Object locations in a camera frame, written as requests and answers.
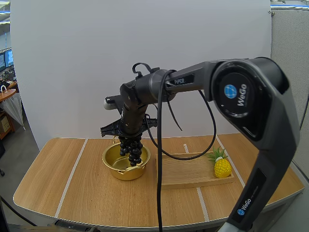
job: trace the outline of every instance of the white tape line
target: white tape line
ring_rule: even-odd
[[[183,146],[184,146],[185,152],[189,153],[187,144],[184,144]],[[198,194],[199,202],[201,203],[201,207],[202,207],[202,210],[203,210],[204,219],[205,219],[205,221],[209,221],[208,212],[207,212],[207,209],[206,209],[206,205],[205,205],[205,202],[204,202],[202,191],[199,187],[197,188],[197,194]]]
[[[85,146],[86,146],[87,141],[88,141],[88,139],[85,139],[84,145],[83,145],[83,147],[82,147],[82,149],[81,149],[81,151],[80,151],[80,153],[79,153],[79,155],[78,155],[78,157],[77,157],[77,159],[76,159],[76,161],[75,161],[75,164],[74,164],[74,166],[73,166],[73,169],[72,169],[72,171],[71,171],[71,174],[69,175],[69,178],[68,178],[67,184],[66,184],[66,186],[65,186],[65,188],[64,188],[64,190],[63,190],[63,193],[62,193],[62,196],[61,196],[61,199],[60,199],[60,202],[59,202],[59,205],[58,205],[58,208],[57,208],[55,217],[58,217],[58,216],[59,216],[59,213],[60,213],[60,210],[61,210],[61,207],[62,207],[62,203],[63,203],[63,201],[64,201],[64,198],[65,198],[66,194],[67,194],[67,191],[68,191],[70,182],[71,182],[72,177],[73,177],[73,175],[74,175],[74,172],[75,172],[75,169],[76,169],[76,167],[77,167],[78,161],[80,160],[80,158],[81,158],[81,156],[82,156],[82,153],[83,153],[83,151],[84,151],[84,148],[85,148]]]
[[[183,146],[184,146],[184,150],[185,150],[185,152],[186,152],[186,153],[189,153],[189,150],[188,150],[187,144],[184,144]]]
[[[219,139],[219,137],[218,137],[217,135],[216,135],[216,139],[217,139],[218,143],[220,144],[221,148],[224,149],[224,146],[223,146],[223,144],[221,143],[221,141],[220,141],[220,139]],[[243,180],[242,180],[242,178],[241,178],[241,176],[240,176],[240,174],[239,174],[239,172],[238,172],[238,170],[237,170],[235,164],[233,163],[231,157],[228,155],[227,150],[225,150],[225,154],[228,156],[228,157],[227,157],[227,158],[228,158],[228,161],[230,161],[232,167],[234,168],[234,170],[235,170],[235,172],[236,172],[236,175],[238,176],[238,179],[239,179],[239,181],[241,182],[241,185],[242,185],[243,187],[245,187],[246,184],[245,184],[245,182],[243,182]]]

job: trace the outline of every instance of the white backdrop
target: white backdrop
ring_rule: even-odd
[[[14,0],[16,76],[39,149],[54,137],[99,138],[100,127],[119,118],[117,110],[104,110],[103,101],[135,78],[136,62],[179,70],[206,60],[270,57],[269,5],[269,0]],[[178,94],[171,105],[183,132],[166,106],[164,137],[212,134],[197,92]],[[212,108],[218,134],[237,132]],[[149,106],[148,113],[155,117],[155,108]]]

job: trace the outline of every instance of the pineapple leaves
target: pineapple leaves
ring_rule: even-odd
[[[222,157],[223,159],[227,158],[228,156],[225,155],[225,149],[222,149],[220,151],[220,147],[218,147],[217,149],[212,147],[212,153],[209,153],[207,155],[207,157],[211,160],[211,161],[216,161],[217,158]]]
[[[209,155],[207,155],[207,157],[210,158],[210,159],[216,159],[216,156],[214,154],[209,154]]]

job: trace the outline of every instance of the gold pot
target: gold pot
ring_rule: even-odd
[[[115,143],[115,137],[112,139],[113,145],[106,148],[103,152],[102,159],[114,177],[119,180],[134,180],[142,176],[146,170],[146,164],[150,159],[148,148],[141,149],[141,163],[131,167],[129,155],[120,155],[120,143]]]

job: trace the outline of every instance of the wooden tray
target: wooden tray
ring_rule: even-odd
[[[176,153],[172,155],[191,157],[197,154],[199,153]],[[214,164],[206,155],[193,160],[176,160],[167,155],[162,155],[162,189],[187,189],[221,185],[231,183],[233,179],[233,172],[228,177],[217,178],[214,174]]]

